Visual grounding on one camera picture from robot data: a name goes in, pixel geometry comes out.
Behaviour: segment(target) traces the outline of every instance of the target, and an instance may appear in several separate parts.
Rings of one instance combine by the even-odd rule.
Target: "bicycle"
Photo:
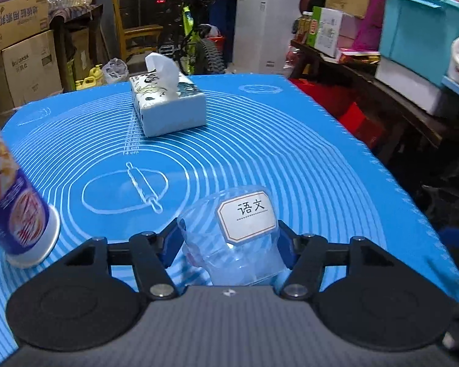
[[[212,0],[164,0],[163,2],[168,25],[163,26],[157,51],[171,56],[185,75],[224,74],[225,64],[221,53],[212,40],[206,39],[210,28],[201,23],[203,10],[208,8]]]

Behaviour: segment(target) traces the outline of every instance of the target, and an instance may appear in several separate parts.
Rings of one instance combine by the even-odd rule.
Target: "red box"
[[[341,124],[358,140],[372,149],[384,133],[384,128],[368,118],[354,102],[339,119]]]
[[[209,40],[213,41],[216,44],[216,48],[219,52],[223,53],[223,49],[225,47],[225,38],[224,36],[220,37],[208,37]]]
[[[339,85],[316,84],[305,79],[289,79],[289,81],[306,95],[312,97],[316,103],[323,106],[336,119],[347,111],[357,97],[353,89]]]

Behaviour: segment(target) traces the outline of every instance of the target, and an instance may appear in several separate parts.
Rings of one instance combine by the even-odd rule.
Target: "snack can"
[[[0,133],[0,246],[7,260],[20,268],[42,262],[58,233],[57,211],[34,188]]]

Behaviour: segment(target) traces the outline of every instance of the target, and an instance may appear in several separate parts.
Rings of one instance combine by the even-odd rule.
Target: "tissue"
[[[145,59],[148,75],[152,84],[165,90],[164,99],[174,98],[179,83],[179,67],[170,58],[156,52],[150,53]]]
[[[171,59],[151,53],[148,73],[130,78],[132,103],[147,137],[206,124],[206,95]]]

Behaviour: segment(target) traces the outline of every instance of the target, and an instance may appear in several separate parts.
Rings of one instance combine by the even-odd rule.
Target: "plastic cup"
[[[0,246],[18,268],[35,266],[53,249],[60,217],[34,188],[0,133]]]
[[[213,285],[251,285],[285,270],[272,200],[261,186],[214,193],[177,219],[182,248],[193,266],[208,271]]]

